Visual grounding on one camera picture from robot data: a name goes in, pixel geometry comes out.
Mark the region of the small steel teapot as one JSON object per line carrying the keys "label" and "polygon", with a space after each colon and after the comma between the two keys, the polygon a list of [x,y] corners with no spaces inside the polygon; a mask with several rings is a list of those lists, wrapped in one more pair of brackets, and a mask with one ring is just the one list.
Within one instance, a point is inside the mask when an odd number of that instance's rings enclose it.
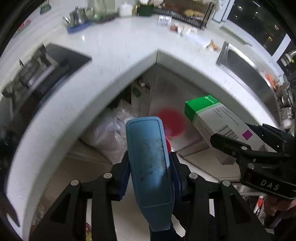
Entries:
{"label": "small steel teapot", "polygon": [[63,20],[68,27],[73,28],[90,22],[94,15],[94,8],[76,7],[71,13],[69,13],[69,18],[67,16],[63,16]]}

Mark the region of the glass carafe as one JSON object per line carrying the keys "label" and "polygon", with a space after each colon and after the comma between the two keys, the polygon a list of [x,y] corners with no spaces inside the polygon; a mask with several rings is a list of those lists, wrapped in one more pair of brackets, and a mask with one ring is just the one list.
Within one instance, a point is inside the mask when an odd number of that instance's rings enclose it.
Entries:
{"label": "glass carafe", "polygon": [[104,0],[89,0],[86,8],[87,16],[98,21],[106,15],[106,4]]}

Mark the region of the dark woven coaster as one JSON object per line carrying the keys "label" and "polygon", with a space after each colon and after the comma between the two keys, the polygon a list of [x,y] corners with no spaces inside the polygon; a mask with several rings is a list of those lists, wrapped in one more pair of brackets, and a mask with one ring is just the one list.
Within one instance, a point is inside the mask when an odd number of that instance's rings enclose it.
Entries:
{"label": "dark woven coaster", "polygon": [[96,24],[103,24],[119,17],[119,13],[109,13],[105,16],[101,16],[99,19],[94,19],[93,22]]}

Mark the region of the light blue plastic case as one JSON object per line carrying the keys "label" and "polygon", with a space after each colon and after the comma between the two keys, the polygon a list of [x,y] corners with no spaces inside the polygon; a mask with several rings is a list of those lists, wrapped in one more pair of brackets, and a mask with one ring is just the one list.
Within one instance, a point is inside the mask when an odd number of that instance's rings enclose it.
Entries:
{"label": "light blue plastic case", "polygon": [[163,122],[156,116],[134,118],[125,128],[138,207],[153,232],[169,230],[175,194]]}

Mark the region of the stainless steel sink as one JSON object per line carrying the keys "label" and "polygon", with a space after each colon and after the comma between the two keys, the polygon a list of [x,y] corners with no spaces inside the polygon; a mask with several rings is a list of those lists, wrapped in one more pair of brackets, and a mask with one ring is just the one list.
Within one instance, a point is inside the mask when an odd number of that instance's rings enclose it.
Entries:
{"label": "stainless steel sink", "polygon": [[224,42],[217,65],[256,97],[277,125],[281,126],[280,106],[273,87],[244,53]]}

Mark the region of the yellow red sauce packet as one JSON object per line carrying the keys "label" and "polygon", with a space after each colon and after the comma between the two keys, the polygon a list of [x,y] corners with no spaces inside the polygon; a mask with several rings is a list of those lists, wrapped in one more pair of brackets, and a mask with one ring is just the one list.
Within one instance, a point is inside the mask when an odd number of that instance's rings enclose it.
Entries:
{"label": "yellow red sauce packet", "polygon": [[219,46],[217,46],[213,40],[210,41],[210,44],[206,47],[209,50],[213,50],[213,51],[220,51],[221,48]]}

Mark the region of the green white medicine box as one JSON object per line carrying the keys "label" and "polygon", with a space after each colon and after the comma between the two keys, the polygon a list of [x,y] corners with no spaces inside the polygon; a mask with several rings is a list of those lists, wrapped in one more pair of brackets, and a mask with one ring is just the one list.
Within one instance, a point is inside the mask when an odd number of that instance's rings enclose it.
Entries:
{"label": "green white medicine box", "polygon": [[210,143],[211,136],[216,133],[247,144],[255,151],[275,151],[235,113],[211,95],[187,101],[184,113],[222,165],[233,165],[235,159],[215,149]]}

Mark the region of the white shampoo sachet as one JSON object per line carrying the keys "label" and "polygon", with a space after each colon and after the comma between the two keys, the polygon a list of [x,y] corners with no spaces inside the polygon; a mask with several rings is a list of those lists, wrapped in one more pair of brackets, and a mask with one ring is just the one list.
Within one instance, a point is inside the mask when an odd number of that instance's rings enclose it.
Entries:
{"label": "white shampoo sachet", "polygon": [[158,25],[169,26],[171,24],[171,21],[172,21],[171,16],[159,15]]}

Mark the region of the red trash bin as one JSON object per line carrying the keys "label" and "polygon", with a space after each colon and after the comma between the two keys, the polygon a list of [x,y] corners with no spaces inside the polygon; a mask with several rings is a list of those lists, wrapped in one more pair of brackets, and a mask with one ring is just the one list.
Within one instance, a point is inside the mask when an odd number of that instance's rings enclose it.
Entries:
{"label": "red trash bin", "polygon": [[163,122],[165,135],[174,138],[182,135],[186,129],[184,115],[173,108],[163,108],[156,113]]}

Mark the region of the blue saucer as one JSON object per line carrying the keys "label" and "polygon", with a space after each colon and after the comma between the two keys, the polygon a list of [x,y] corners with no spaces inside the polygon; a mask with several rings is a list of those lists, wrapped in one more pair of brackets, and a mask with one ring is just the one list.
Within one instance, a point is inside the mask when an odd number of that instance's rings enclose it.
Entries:
{"label": "blue saucer", "polygon": [[75,33],[89,27],[90,25],[92,25],[92,21],[87,21],[81,25],[76,25],[74,27],[67,27],[66,29],[68,33]]}

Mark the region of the white woven sack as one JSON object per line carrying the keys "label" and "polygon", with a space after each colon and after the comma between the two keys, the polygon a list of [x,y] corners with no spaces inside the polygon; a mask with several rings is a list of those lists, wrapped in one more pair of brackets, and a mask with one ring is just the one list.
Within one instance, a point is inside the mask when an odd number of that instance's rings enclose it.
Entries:
{"label": "white woven sack", "polygon": [[131,104],[120,100],[117,107],[103,110],[80,138],[112,164],[117,164],[127,150],[125,125],[136,117]]}

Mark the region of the dark green enamel mug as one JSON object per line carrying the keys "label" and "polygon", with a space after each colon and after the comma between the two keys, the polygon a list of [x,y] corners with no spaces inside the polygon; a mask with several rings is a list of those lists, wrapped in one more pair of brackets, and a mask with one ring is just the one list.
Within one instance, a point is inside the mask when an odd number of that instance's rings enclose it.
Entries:
{"label": "dark green enamel mug", "polygon": [[137,7],[137,14],[139,16],[152,16],[153,9],[153,4],[139,4]]}

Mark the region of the white lidded jar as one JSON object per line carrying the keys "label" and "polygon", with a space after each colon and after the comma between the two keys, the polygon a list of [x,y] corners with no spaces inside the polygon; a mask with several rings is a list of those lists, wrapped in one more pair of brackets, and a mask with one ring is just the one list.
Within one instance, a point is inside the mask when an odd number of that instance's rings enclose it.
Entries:
{"label": "white lidded jar", "polygon": [[118,14],[120,17],[132,16],[133,5],[124,3],[118,7]]}

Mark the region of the white tissue paper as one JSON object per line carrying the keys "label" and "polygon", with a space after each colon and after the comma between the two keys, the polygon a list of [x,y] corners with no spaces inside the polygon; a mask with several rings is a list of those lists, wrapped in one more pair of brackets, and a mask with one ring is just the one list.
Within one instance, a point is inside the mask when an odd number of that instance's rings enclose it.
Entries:
{"label": "white tissue paper", "polygon": [[196,28],[187,25],[171,25],[170,30],[178,33],[180,36],[191,34],[196,35],[198,33],[198,30]]}

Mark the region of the black gas stove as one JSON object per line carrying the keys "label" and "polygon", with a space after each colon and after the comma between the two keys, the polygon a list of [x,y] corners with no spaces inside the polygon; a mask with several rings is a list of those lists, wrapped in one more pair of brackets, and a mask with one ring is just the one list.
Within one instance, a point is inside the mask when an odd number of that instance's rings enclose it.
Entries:
{"label": "black gas stove", "polygon": [[41,100],[62,79],[66,79],[92,58],[56,44],[41,45],[3,89],[4,100],[13,111],[30,96]]}

